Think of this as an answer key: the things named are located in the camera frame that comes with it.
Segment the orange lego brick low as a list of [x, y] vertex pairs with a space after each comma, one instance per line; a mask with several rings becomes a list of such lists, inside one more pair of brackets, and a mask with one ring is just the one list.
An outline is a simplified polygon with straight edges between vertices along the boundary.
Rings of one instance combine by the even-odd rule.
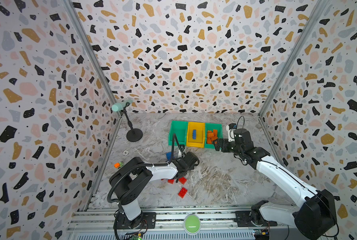
[[206, 143], [207, 144], [212, 144], [212, 141], [214, 141], [214, 138], [207, 138]]

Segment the orange lego brick top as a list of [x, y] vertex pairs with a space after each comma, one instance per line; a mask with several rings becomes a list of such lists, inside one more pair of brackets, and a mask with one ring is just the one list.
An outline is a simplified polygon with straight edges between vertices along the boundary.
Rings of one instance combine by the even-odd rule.
[[212, 132], [212, 131], [208, 131], [208, 132], [207, 132], [207, 137], [208, 137], [208, 138], [214, 137], [214, 136], [213, 136], [213, 132]]

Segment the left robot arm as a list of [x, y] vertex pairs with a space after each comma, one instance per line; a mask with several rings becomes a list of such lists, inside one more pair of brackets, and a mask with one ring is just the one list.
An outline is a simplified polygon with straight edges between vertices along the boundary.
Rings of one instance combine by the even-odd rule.
[[157, 180], [178, 180], [185, 177], [199, 165], [198, 157], [192, 153], [183, 153], [179, 158], [171, 158], [163, 163], [147, 163], [134, 157], [111, 176], [111, 186], [107, 202], [117, 204], [114, 229], [154, 228], [152, 215], [140, 208], [138, 196], [149, 182]]

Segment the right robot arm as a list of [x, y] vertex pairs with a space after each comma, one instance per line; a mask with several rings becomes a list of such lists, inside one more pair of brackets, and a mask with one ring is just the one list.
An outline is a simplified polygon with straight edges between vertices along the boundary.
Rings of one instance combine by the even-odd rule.
[[294, 202], [291, 207], [260, 201], [251, 207], [250, 223], [258, 227], [269, 222], [286, 224], [297, 228], [309, 240], [317, 240], [338, 226], [331, 192], [307, 184], [284, 168], [268, 151], [255, 147], [247, 129], [229, 125], [228, 131], [228, 139], [212, 141], [215, 150], [232, 153], [243, 165], [268, 177]]

